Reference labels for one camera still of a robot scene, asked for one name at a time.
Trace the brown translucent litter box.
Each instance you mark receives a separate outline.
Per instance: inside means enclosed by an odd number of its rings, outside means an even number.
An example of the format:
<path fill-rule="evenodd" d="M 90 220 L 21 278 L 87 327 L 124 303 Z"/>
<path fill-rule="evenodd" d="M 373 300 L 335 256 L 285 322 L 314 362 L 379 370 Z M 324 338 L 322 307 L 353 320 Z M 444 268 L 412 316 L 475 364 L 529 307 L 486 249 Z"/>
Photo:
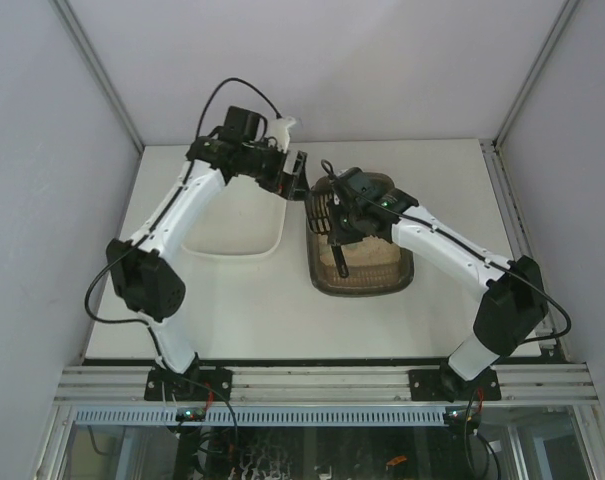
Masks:
<path fill-rule="evenodd" d="M 414 278 L 414 256 L 382 239 L 367 237 L 344 246 L 348 278 L 336 270 L 328 236 L 312 233 L 306 227 L 309 275 L 313 286 L 323 294 L 337 297 L 370 297 L 397 293 Z"/>

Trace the black slotted litter scoop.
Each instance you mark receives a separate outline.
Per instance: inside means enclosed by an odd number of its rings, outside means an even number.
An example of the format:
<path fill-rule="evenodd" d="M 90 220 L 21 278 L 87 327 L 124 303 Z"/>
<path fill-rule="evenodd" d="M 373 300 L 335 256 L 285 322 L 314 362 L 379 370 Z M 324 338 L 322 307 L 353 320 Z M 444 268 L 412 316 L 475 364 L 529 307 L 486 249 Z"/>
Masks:
<path fill-rule="evenodd" d="M 309 230 L 317 235 L 328 236 L 331 232 L 331 208 L 335 206 L 335 194 L 328 176 L 321 177 L 305 199 L 305 211 Z"/>

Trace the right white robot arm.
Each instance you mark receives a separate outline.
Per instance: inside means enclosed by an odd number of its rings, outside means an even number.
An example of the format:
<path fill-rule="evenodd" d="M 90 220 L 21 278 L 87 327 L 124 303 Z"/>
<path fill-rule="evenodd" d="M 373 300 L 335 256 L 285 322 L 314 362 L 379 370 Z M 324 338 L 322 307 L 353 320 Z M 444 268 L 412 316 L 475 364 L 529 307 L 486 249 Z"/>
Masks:
<path fill-rule="evenodd" d="M 383 239 L 429 261 L 462 284 L 479 306 L 471 333 L 439 368 L 439 390 L 454 400 L 498 360 L 510 356 L 549 311 L 538 264 L 482 248 L 438 221 L 399 189 L 349 192 L 328 202 L 332 244 Z"/>

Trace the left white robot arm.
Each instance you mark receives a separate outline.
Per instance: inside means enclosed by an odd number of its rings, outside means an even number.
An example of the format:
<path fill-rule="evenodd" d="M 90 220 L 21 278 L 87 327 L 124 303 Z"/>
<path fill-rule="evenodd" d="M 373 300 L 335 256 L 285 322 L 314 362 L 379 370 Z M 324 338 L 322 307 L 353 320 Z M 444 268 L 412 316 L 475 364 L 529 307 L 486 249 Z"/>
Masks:
<path fill-rule="evenodd" d="M 187 288 L 172 262 L 200 214 L 237 176 L 253 179 L 285 200 L 302 201 L 310 187 L 307 154 L 279 149 L 273 139 L 224 141 L 199 137 L 189 147 L 176 183 L 150 218 L 127 240 L 106 247 L 116 296 L 135 313 L 132 323 L 150 331 L 157 361 L 176 374 L 187 372 L 196 351 L 178 311 Z"/>

